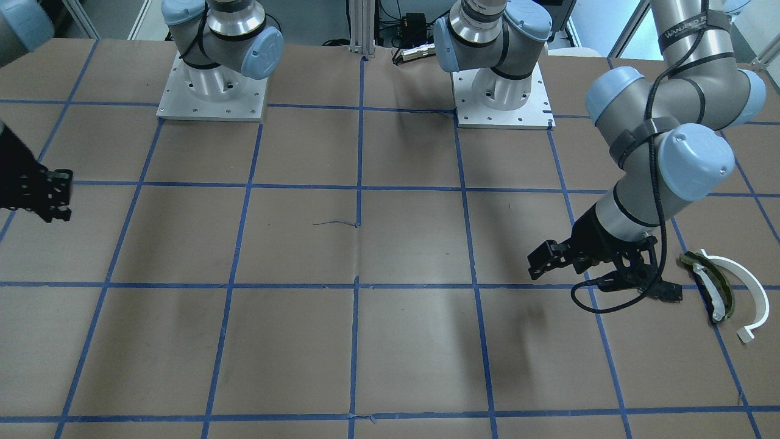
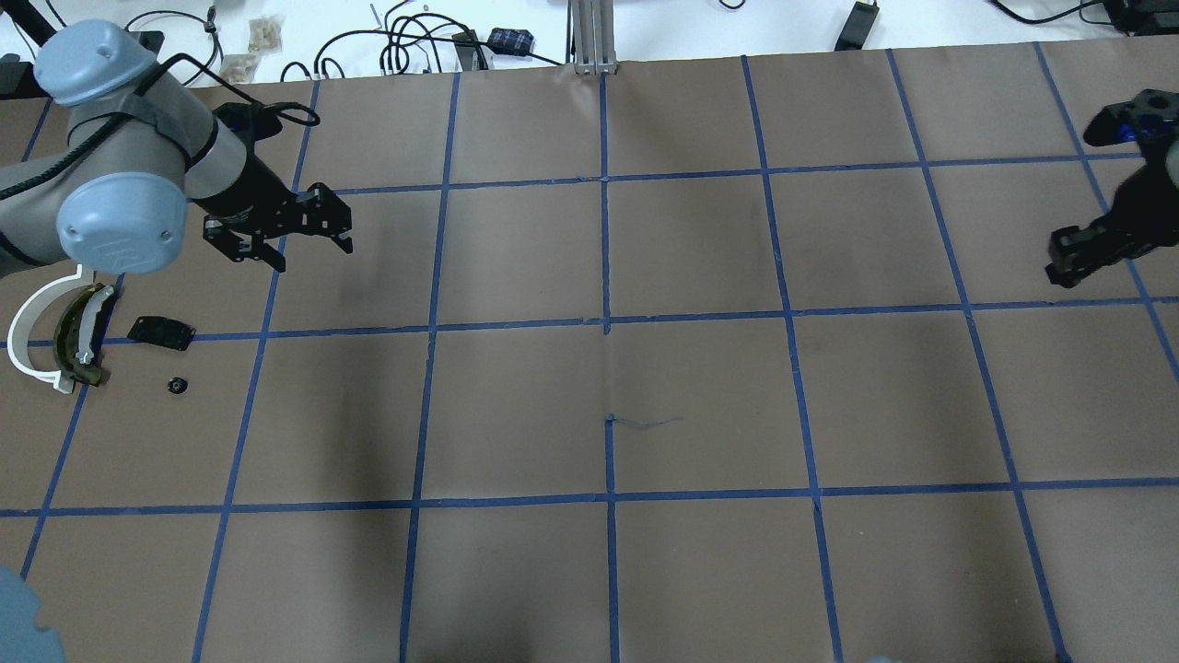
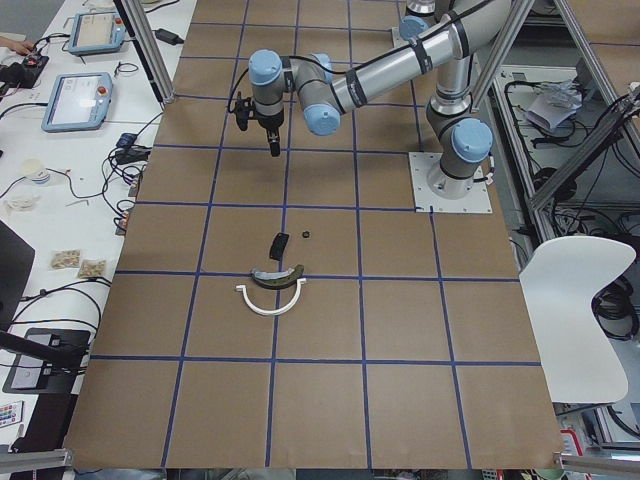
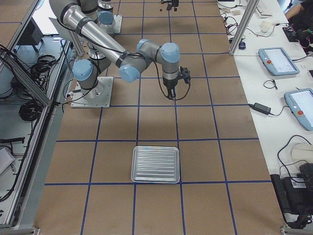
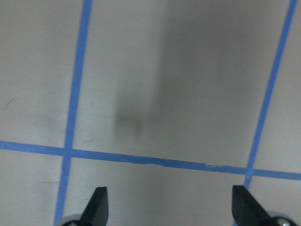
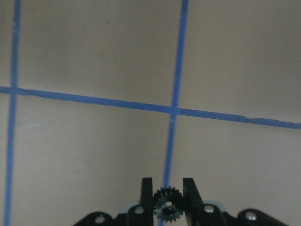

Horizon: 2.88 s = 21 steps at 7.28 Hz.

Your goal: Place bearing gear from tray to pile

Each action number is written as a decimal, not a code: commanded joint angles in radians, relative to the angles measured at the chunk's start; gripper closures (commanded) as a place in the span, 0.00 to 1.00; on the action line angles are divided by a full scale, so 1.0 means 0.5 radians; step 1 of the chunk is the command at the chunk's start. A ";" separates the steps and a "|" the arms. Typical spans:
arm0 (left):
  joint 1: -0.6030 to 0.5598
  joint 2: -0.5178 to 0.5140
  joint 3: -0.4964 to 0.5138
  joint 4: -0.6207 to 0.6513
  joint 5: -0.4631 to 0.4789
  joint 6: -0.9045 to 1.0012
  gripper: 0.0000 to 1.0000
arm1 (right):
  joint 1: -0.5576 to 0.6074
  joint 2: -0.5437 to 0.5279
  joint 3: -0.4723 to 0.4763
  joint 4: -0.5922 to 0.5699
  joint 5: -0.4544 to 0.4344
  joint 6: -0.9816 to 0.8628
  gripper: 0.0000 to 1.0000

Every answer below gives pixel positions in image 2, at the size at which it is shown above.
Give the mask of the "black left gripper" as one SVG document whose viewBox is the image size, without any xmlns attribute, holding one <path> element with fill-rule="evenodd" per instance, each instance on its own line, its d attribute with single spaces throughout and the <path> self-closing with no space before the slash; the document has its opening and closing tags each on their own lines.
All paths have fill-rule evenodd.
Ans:
<svg viewBox="0 0 1179 663">
<path fill-rule="evenodd" d="M 299 234 L 332 239 L 342 252 L 354 252 L 351 209 L 332 189 L 312 183 L 307 192 L 282 192 L 274 204 L 256 204 L 243 214 L 208 215 L 203 239 L 231 261 L 257 261 L 274 273 L 286 273 L 286 257 L 269 242 Z"/>
</svg>

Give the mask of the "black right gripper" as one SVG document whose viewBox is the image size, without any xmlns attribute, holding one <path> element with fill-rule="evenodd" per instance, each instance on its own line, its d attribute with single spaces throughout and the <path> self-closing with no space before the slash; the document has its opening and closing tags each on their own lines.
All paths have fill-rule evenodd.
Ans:
<svg viewBox="0 0 1179 663">
<path fill-rule="evenodd" d="M 1045 276 L 1071 289 L 1124 260 L 1138 260 L 1178 242 L 1175 182 L 1178 96 L 1142 88 L 1128 101 L 1100 110 L 1084 132 L 1091 146 L 1137 143 L 1144 163 L 1115 190 L 1107 214 L 1087 227 L 1062 227 L 1050 235 Z"/>
</svg>

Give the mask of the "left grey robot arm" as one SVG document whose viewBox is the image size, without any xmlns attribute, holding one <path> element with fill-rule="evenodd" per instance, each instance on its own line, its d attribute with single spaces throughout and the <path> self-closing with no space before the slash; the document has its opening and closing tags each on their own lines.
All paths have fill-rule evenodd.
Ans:
<svg viewBox="0 0 1179 663">
<path fill-rule="evenodd" d="M 237 101 L 209 109 L 166 63 L 126 29 L 88 18 L 51 37 L 37 83 L 70 110 L 62 155 L 4 168 L 4 276 L 75 261 L 97 273 L 158 273 L 182 252 L 189 206 L 205 214 L 203 239 L 233 262 L 283 273 L 271 239 L 331 239 L 351 252 L 351 210 L 332 189 L 294 192 L 261 159 L 258 142 L 283 122 L 320 125 L 299 101 Z"/>
</svg>

